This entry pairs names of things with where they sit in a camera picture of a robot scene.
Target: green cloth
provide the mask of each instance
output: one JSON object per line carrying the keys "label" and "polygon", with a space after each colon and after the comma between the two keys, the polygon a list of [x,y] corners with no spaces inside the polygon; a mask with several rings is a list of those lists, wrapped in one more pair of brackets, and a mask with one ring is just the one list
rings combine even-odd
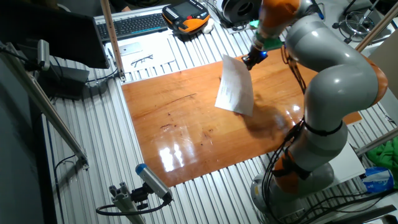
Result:
{"label": "green cloth", "polygon": [[398,189],[398,137],[370,150],[366,155],[376,166],[391,171],[394,176],[394,188]]}

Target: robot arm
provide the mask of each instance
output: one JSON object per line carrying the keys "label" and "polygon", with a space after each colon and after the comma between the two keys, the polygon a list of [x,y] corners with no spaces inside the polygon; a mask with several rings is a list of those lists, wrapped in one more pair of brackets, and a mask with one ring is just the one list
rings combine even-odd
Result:
{"label": "robot arm", "polygon": [[[250,70],[266,58],[264,51],[282,45],[277,44],[278,36],[294,22],[285,40],[289,55],[318,72],[305,91],[303,128],[275,164],[280,175],[269,185],[273,205],[291,202],[333,182],[328,162],[346,144],[348,130],[343,117],[369,108],[387,90],[383,72],[338,39],[321,18],[311,0],[263,0],[251,51],[243,57]],[[258,189],[266,187],[262,186],[263,176],[257,176],[251,187],[253,201],[262,211],[266,204]]]}

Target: metal slotted table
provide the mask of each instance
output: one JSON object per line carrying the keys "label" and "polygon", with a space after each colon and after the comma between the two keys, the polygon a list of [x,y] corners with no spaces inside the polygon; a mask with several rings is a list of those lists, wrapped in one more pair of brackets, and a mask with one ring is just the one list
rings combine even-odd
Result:
{"label": "metal slotted table", "polygon": [[[114,19],[156,13],[161,8],[162,6],[116,14]],[[103,17],[97,17],[96,20],[97,23],[104,23]],[[222,60],[223,54],[231,57],[247,54],[253,35],[254,32],[251,30],[229,35],[228,31],[217,23],[209,34],[200,32],[185,42],[174,35],[168,35],[167,40],[175,61],[127,73],[127,82],[218,62]],[[115,70],[113,65],[107,70],[100,70],[69,60],[59,61],[61,66],[90,71],[90,80],[104,77]],[[108,191],[110,185],[124,181],[130,189],[142,186],[142,180],[135,174],[134,169],[144,161],[121,85],[123,83],[118,78],[98,84],[92,82],[84,90],[82,100],[60,98],[55,103],[54,107],[60,117],[85,149],[90,164],[88,170],[77,169],[76,159],[72,158],[57,170],[65,223],[129,223],[126,217],[106,217],[95,212],[96,207],[112,204]],[[395,128],[395,125],[387,121],[380,104],[360,113],[363,117],[362,122],[348,128],[348,141],[354,147],[360,148]],[[43,126],[49,166],[52,167],[52,151],[54,163],[73,153],[45,117]],[[251,201],[249,188],[254,176],[264,171],[268,160],[267,155],[255,157],[171,187],[174,196],[171,206],[145,214],[143,217],[147,223],[261,223],[263,218]],[[55,194],[52,169],[50,175]],[[359,178],[354,178],[308,197],[304,200],[305,207],[315,205],[326,197],[362,190]],[[350,200],[352,198],[339,199],[331,204]],[[57,197],[54,197],[54,203],[58,222],[61,223]],[[149,196],[150,208],[157,207],[160,203],[155,195]]]}

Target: wood grain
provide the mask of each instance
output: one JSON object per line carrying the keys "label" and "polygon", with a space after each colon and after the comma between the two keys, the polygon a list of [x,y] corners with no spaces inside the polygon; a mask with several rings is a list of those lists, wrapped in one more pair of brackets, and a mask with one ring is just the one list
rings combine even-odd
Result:
{"label": "wood grain", "polygon": [[[145,163],[177,185],[277,149],[303,116],[303,95],[280,51],[251,70],[253,117],[214,107],[222,62],[123,85]],[[308,84],[316,72],[299,66]],[[351,114],[346,123],[361,119]]]}

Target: desk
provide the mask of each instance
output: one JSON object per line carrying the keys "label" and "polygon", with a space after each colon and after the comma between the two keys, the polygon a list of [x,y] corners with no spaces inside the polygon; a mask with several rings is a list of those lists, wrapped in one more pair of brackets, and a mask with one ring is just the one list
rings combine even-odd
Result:
{"label": "desk", "polygon": [[[303,94],[280,50],[251,70],[253,117],[215,108],[222,62],[123,85],[145,163],[168,186],[277,149],[303,116]],[[316,72],[299,66],[308,84]],[[361,116],[353,113],[350,124]]]}
{"label": "desk", "polygon": [[[140,14],[159,13],[161,8],[162,6],[145,8],[113,16],[118,20]],[[96,17],[96,22],[104,23],[103,17]],[[239,57],[248,53],[253,35],[251,30],[229,35],[227,30],[217,23],[210,34],[198,33],[186,42],[180,41],[176,36],[166,35],[175,61],[128,73],[126,78],[131,82],[159,77],[219,62],[223,54]],[[58,61],[61,66],[89,71],[90,80],[104,77],[115,69],[112,63],[112,68],[99,70],[60,58]],[[85,148],[90,163],[87,171],[75,172],[72,163],[75,162],[75,158],[72,158],[69,159],[71,162],[60,165],[57,170],[59,180],[68,180],[60,182],[65,223],[128,224],[124,217],[105,217],[95,213],[96,207],[112,204],[108,191],[110,185],[118,185],[125,181],[130,189],[142,186],[142,180],[135,174],[134,169],[144,160],[136,136],[136,127],[132,125],[122,92],[123,85],[125,84],[117,78],[100,85],[93,82],[85,89],[82,100],[58,99],[55,103],[61,118],[76,136],[79,144]],[[383,111],[384,108],[379,104],[360,111],[363,120],[348,126],[348,142],[354,147],[361,147],[392,130],[394,127],[385,119]],[[50,147],[54,151],[55,164],[73,155],[73,152],[51,125],[49,129],[46,122],[43,125],[49,166],[52,167]],[[267,164],[267,158],[265,155],[257,156],[171,187],[174,198],[171,205],[143,217],[148,224],[260,223],[250,199],[249,188],[254,176],[263,172],[263,164]],[[54,186],[52,169],[50,175]],[[314,205],[325,197],[357,192],[360,185],[360,180],[354,178],[338,187],[319,192],[305,201]],[[58,222],[62,223],[56,194],[54,204]],[[148,204],[150,208],[155,208],[161,202],[155,195],[149,195]]]}

